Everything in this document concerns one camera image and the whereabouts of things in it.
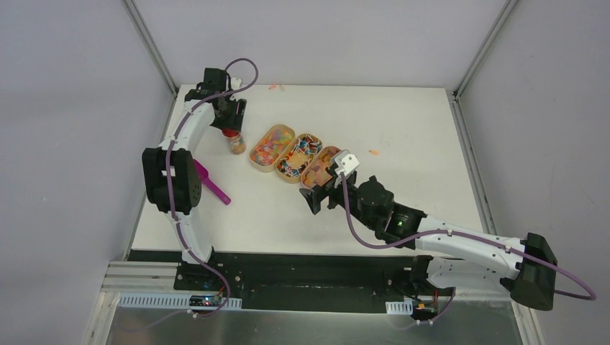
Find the red jar lid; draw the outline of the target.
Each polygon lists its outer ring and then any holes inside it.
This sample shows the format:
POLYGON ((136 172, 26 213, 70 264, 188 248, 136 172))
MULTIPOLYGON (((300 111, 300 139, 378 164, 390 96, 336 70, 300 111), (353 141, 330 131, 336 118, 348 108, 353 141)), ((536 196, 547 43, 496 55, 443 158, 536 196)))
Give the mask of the red jar lid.
POLYGON ((241 135, 240 131, 234 129, 223 129, 222 133, 225 137, 232 138, 241 135))

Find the clear plastic jar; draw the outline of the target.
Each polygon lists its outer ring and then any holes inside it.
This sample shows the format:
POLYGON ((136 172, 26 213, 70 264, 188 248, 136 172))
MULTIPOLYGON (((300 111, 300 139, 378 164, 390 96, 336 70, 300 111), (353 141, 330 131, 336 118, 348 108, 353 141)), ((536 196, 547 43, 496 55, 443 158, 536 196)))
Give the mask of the clear plastic jar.
POLYGON ((234 155, 241 155, 247 148, 247 145, 241 134, 237 134, 233 137, 227 137, 226 140, 230 152, 234 155))

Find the magenta plastic scoop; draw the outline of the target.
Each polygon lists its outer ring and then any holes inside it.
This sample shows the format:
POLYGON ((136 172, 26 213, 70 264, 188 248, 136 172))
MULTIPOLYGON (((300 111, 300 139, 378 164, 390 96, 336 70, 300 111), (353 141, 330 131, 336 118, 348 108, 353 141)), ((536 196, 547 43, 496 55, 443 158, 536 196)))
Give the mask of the magenta plastic scoop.
POLYGON ((197 160, 194 160, 194 165, 201 184, 228 206, 232 202, 231 198, 210 178, 209 171, 197 160))

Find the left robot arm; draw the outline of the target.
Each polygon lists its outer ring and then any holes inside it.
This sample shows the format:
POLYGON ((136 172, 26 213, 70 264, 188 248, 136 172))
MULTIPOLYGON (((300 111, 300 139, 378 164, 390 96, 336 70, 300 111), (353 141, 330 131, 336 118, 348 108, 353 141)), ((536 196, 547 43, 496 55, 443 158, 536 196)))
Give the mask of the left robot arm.
POLYGON ((197 207, 202 181, 196 169, 194 150, 209 127, 240 134, 246 100, 233 96, 242 81, 226 70, 206 68, 202 82, 184 98, 180 119, 157 146, 142 153, 147 199, 173 225, 185 262, 207 262, 213 252, 209 231, 197 207))

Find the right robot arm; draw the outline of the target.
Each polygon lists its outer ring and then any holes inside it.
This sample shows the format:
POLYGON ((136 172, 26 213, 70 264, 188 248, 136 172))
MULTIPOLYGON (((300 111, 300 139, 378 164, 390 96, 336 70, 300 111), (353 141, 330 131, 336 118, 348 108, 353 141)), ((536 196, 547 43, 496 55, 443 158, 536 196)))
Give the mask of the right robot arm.
POLYGON ((375 177, 355 186, 350 177, 323 186, 300 188, 313 214, 342 207, 349 226, 359 221, 385 247, 435 252, 414 259, 408 274, 412 291, 424 295, 434 288, 468 288, 506 293, 513 301, 539 311, 554 306, 556 256, 546 238, 528 233, 523 239, 471 231, 395 202, 375 177))

